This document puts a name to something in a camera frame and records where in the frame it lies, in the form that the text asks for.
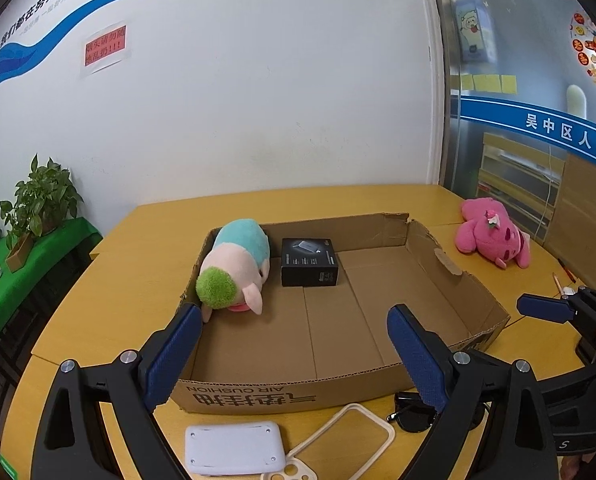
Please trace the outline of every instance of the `white cord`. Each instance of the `white cord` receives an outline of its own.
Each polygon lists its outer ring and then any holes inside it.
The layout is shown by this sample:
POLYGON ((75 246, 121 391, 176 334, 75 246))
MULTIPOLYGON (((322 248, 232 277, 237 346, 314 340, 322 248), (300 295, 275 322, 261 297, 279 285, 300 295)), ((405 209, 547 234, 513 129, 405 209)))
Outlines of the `white cord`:
POLYGON ((547 200, 544 203, 544 211, 542 212, 542 217, 540 217, 540 221, 538 222, 538 227, 536 228, 536 232, 534 233, 534 239, 538 237, 538 231, 540 230, 540 226, 542 226, 542 221, 544 220, 545 215, 547 214, 547 208, 549 207, 549 199, 552 196, 552 146, 547 144, 549 147, 549 174, 547 178, 549 179, 549 191, 547 192, 547 200))

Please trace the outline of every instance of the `pink plush bear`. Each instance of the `pink plush bear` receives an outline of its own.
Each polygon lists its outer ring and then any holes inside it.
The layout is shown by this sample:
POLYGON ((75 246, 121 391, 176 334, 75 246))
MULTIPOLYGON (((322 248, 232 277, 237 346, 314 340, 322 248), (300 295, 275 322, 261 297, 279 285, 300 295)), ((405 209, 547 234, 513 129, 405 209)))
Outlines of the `pink plush bear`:
POLYGON ((492 198, 465 200, 460 208, 465 223, 456 233, 456 247, 461 253, 476 249, 501 269, 507 269, 509 260, 526 269, 531 261, 528 234, 516 227, 507 210, 492 198))

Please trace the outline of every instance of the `green tablecloth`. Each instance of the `green tablecloth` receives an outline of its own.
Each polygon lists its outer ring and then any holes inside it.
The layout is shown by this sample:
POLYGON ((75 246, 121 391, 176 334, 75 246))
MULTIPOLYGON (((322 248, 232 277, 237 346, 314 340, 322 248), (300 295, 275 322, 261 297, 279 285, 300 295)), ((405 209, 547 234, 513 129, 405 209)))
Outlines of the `green tablecloth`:
POLYGON ((12 273, 5 263, 9 250, 5 239, 0 240, 0 331, 27 297, 40 279, 72 249, 91 235, 98 235, 97 229, 84 218, 65 223, 34 243, 27 263, 12 273))

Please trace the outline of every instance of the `black box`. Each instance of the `black box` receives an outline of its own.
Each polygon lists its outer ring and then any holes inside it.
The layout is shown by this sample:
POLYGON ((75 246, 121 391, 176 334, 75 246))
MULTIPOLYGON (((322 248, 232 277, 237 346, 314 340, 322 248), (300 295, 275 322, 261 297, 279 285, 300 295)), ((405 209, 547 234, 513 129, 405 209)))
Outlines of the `black box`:
POLYGON ((283 238, 280 264, 283 286, 332 286, 338 281, 338 261, 328 238, 283 238))

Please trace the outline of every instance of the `cardboard flap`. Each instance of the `cardboard flap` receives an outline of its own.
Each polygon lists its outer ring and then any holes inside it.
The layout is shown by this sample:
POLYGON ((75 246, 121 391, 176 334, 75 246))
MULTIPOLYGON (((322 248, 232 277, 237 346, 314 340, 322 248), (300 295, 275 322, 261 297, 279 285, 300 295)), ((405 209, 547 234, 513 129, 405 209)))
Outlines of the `cardboard flap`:
POLYGON ((505 310, 496 298, 474 276, 460 270, 424 225, 415 220, 409 225, 407 248, 472 335, 489 327, 491 316, 504 320, 505 310))
POLYGON ((281 256, 283 238, 330 238, 337 253, 376 247, 404 245, 407 240, 407 213, 373 214, 344 218, 265 224, 271 257, 281 256))
POLYGON ((214 229, 207 235, 207 238, 204 239, 203 248, 200 249, 200 254, 198 254, 198 259, 196 260, 194 268, 191 271, 191 277, 189 278, 187 288, 185 289, 185 293, 183 295, 184 300, 197 306, 200 306, 201 301, 198 299, 198 295, 196 294, 196 279, 198 278, 198 274, 200 274, 200 266, 203 264, 204 257, 209 254, 209 251, 211 251, 212 247, 214 246, 214 240, 216 240, 216 234, 218 231, 218 229, 214 229))
POLYGON ((454 261, 447 256, 447 253, 445 253, 440 247, 436 247, 434 249, 434 253, 436 254, 436 257, 440 263, 442 263, 450 273, 452 273, 454 276, 462 276, 462 270, 460 267, 458 267, 454 261))

